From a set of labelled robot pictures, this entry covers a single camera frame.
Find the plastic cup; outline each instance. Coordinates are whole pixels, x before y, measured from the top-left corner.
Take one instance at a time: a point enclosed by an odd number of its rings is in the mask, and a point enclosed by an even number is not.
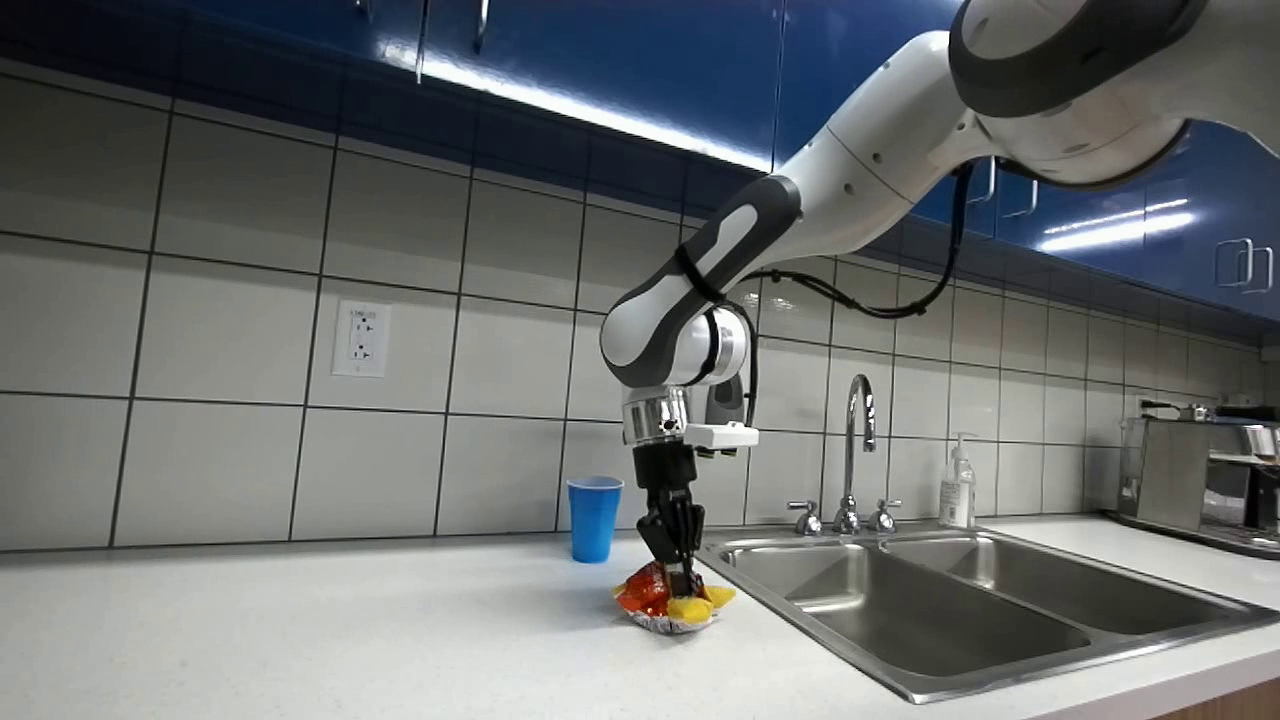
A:
[[[567,479],[567,557],[578,565],[602,565],[610,547],[610,522],[623,483],[614,476]]]

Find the chrome faucet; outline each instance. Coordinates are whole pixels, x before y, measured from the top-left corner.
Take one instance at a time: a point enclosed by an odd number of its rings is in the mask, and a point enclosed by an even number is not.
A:
[[[832,521],[835,533],[864,533],[867,522],[856,514],[856,498],[853,498],[853,476],[856,476],[856,399],[864,399],[859,414],[864,414],[864,452],[874,452],[874,390],[872,381],[864,372],[853,375],[848,382],[848,402],[845,402],[845,496],[840,496],[840,512]],[[885,522],[888,509],[878,503],[872,528],[892,528],[892,521]]]

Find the stainless steel sink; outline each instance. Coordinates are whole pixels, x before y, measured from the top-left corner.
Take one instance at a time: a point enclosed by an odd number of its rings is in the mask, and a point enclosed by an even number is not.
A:
[[[728,539],[703,565],[911,702],[1277,618],[995,533]]]
[[[941,536],[885,552],[1114,637],[1179,637],[1247,618],[1247,605],[1066,560],[999,536]]]

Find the wall tile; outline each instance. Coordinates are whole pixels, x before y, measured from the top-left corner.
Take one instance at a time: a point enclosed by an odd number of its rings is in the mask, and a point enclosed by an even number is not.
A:
[[[764,433],[747,467],[747,522],[795,522],[793,503],[820,498],[825,437]]]
[[[464,293],[573,303],[578,203],[559,196],[470,184]]]
[[[999,375],[999,440],[1038,444],[1042,437],[1042,382],[1034,375]]]
[[[1088,449],[1042,449],[1042,512],[1084,509],[1084,452]]]
[[[386,306],[386,372],[340,375],[336,337],[343,301]],[[457,301],[370,285],[325,285],[312,359],[312,402],[445,412]]]
[[[621,425],[567,425],[563,429],[563,472],[574,476],[614,476],[623,483],[623,498],[614,509],[614,528],[636,528],[647,509],[645,489],[636,483],[633,449],[623,444]],[[559,528],[567,528],[567,489],[559,483]]]
[[[553,533],[557,496],[559,420],[449,420],[440,536]]]
[[[954,364],[999,364],[999,293],[986,286],[954,286],[954,330],[950,359]]]
[[[848,429],[848,387],[853,387],[856,372],[864,372],[872,381],[874,433],[888,437],[892,433],[892,406],[896,406],[892,354],[845,352],[845,347],[832,352],[829,433],[845,433]]]
[[[529,303],[464,301],[451,406],[563,414],[573,314]]]
[[[0,394],[0,547],[104,547],[122,399]]]
[[[1124,382],[1163,387],[1160,326],[1130,321],[1124,326]]]
[[[999,514],[1038,512],[1042,503],[1042,452],[1034,444],[999,444]]]
[[[933,293],[934,281],[925,275],[899,275],[896,303],[914,303]],[[948,359],[950,354],[950,286],[934,297],[928,314],[896,321],[896,352],[899,354],[928,354]]]
[[[162,112],[0,75],[0,228],[149,248]]]
[[[948,364],[896,359],[892,437],[948,437],[950,375]]]
[[[1160,326],[1157,354],[1160,354],[1160,387],[1193,390],[1183,330]]]
[[[896,521],[934,514],[941,476],[944,476],[944,440],[892,440],[888,498],[899,498],[892,514]]]
[[[840,261],[835,286],[867,306],[892,306],[896,303],[896,269]],[[832,341],[840,347],[892,352],[892,337],[896,337],[896,325],[872,321],[856,306],[835,306]]]
[[[157,261],[138,394],[301,402],[314,281]]]
[[[0,234],[0,387],[126,394],[144,261]]]
[[[628,387],[608,372],[598,354],[598,314],[574,314],[567,414],[621,420],[623,399],[628,399]]]
[[[115,542],[284,539],[301,406],[135,402]]]
[[[758,429],[820,433],[829,414],[829,347],[758,341]]]
[[[999,364],[1017,372],[1042,372],[1042,303],[1027,297],[1003,297]]]
[[[995,514],[999,498],[999,444],[965,444],[965,461],[975,476],[975,514]]]
[[[1088,314],[1064,303],[1049,303],[1042,372],[1084,375],[1088,366]]]
[[[314,270],[329,162],[314,143],[177,118],[157,248]]]
[[[1042,381],[1042,444],[1084,444],[1084,381]]]
[[[1119,449],[1084,449],[1084,489],[1079,503],[1084,509],[1114,509],[1119,490]]]
[[[1119,387],[1114,382],[1088,382],[1088,394],[1084,394],[1084,440],[1088,444],[1124,444]]]
[[[291,536],[431,536],[440,414],[307,412]]]
[[[329,216],[329,275],[457,286],[466,179],[340,150]]]
[[[948,437],[999,437],[999,375],[995,366],[950,366],[950,425]]]
[[[832,261],[779,265],[832,285]],[[814,297],[793,281],[764,281],[758,330],[785,341],[829,342],[832,341],[832,301]]]
[[[1124,321],[1088,311],[1088,381],[1119,382],[1124,375]]]
[[[608,311],[623,293],[672,261],[681,225],[587,208],[578,306]]]

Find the white countertop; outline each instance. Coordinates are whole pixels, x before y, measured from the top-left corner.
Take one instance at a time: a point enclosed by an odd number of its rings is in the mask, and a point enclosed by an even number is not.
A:
[[[1280,606],[1280,565],[1119,528],[999,533]],[[1153,717],[1280,674],[1280,622],[911,707],[751,596],[692,639],[557,539],[0,560],[0,717]]]

